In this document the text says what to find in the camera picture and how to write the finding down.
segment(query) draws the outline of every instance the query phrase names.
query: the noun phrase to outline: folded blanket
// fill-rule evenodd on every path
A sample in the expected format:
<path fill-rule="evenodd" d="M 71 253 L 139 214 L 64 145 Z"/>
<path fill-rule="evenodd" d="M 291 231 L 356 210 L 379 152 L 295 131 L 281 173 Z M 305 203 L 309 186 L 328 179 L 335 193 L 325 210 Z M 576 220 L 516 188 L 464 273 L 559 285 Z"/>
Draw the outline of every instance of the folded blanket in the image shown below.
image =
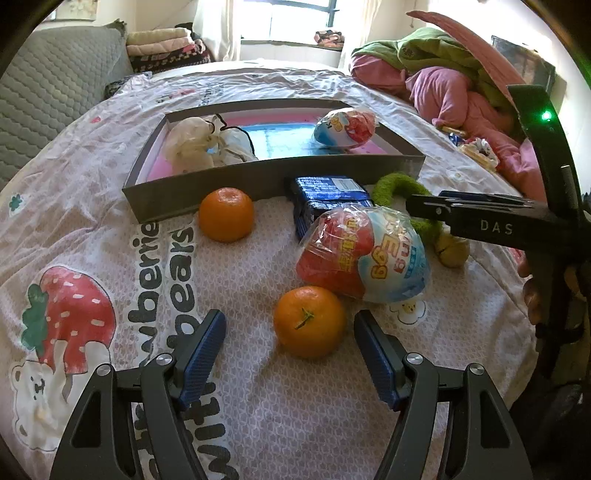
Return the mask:
<path fill-rule="evenodd" d="M 130 57 L 131 66 L 135 73 L 163 72 L 188 65 L 200 65 L 212 61 L 209 50 L 202 40 L 196 40 L 193 45 L 166 53 Z"/>
<path fill-rule="evenodd" d="M 472 80 L 492 106 L 511 110 L 510 102 L 481 63 L 461 43 L 437 28 L 419 28 L 402 40 L 374 41 L 354 50 L 353 55 L 373 55 L 411 74 L 428 67 L 457 70 Z"/>
<path fill-rule="evenodd" d="M 189 45 L 195 45 L 195 42 L 191 37 L 188 36 L 183 38 L 171 38 L 170 40 L 148 43 L 146 45 L 127 45 L 127 55 L 130 57 L 154 55 L 155 53 L 175 51 L 180 48 L 185 48 Z"/>
<path fill-rule="evenodd" d="M 323 47 L 343 48 L 345 38 L 341 32 L 332 30 L 321 30 L 314 35 L 315 42 Z"/>
<path fill-rule="evenodd" d="M 127 45 L 147 45 L 171 38 L 188 37 L 191 34 L 186 28 L 160 28 L 143 32 L 132 32 L 127 36 Z"/>

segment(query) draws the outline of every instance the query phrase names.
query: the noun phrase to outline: plastic-wrapped egg toy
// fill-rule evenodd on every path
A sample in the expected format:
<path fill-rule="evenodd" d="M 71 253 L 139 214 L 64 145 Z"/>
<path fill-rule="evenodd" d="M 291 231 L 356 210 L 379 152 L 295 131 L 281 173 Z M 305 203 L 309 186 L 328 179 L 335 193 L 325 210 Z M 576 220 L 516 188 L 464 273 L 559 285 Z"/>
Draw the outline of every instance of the plastic-wrapped egg toy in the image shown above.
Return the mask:
<path fill-rule="evenodd" d="M 332 110 L 316 124 L 314 138 L 328 147 L 360 147 L 373 137 L 377 125 L 375 115 L 367 110 Z"/>

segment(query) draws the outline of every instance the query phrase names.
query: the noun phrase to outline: mandarin orange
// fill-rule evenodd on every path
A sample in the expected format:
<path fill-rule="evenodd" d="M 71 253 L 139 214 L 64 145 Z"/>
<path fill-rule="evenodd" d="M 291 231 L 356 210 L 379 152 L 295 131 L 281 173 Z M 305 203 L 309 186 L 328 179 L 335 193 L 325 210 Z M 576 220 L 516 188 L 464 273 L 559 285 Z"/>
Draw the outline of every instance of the mandarin orange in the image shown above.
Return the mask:
<path fill-rule="evenodd" d="M 199 228 L 216 242 L 231 243 L 252 231 L 255 209 L 241 190 L 223 188 L 207 195 L 199 206 Z"/>
<path fill-rule="evenodd" d="M 273 326 L 285 349 L 302 358 L 320 358 L 335 350 L 345 335 L 345 310 L 338 297 L 322 287 L 301 287 L 283 295 Z"/>

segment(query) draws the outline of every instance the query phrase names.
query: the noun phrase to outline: hand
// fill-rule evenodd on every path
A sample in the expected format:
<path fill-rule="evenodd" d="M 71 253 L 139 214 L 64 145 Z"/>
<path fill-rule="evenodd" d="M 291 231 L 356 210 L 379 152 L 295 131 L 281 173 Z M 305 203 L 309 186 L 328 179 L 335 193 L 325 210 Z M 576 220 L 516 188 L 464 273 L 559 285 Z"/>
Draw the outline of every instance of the hand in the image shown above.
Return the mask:
<path fill-rule="evenodd" d="M 523 257 L 520 264 L 517 265 L 517 273 L 521 278 L 527 278 L 531 275 L 531 269 L 527 263 L 527 258 Z M 571 291 L 580 296 L 579 284 L 577 282 L 576 267 L 571 265 L 564 271 L 564 281 L 571 289 Z M 535 285 L 535 279 L 530 278 L 523 285 L 523 299 L 527 306 L 527 316 L 532 325 L 537 325 L 542 321 L 542 305 L 540 299 L 540 292 Z"/>

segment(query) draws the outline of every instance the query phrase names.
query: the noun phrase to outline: strawberry print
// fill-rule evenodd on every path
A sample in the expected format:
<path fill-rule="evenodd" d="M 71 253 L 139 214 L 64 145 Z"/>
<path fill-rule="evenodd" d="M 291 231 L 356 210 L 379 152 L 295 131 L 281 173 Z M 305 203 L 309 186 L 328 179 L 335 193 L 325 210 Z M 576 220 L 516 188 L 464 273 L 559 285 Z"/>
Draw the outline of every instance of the strawberry print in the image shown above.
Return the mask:
<path fill-rule="evenodd" d="M 66 340 L 67 374 L 88 370 L 85 345 L 100 342 L 107 348 L 115 334 L 115 311 L 104 289 L 91 277 L 66 267 L 51 267 L 39 285 L 28 289 L 31 307 L 22 314 L 26 329 L 22 344 L 35 349 L 39 362 L 55 370 L 57 340 Z"/>

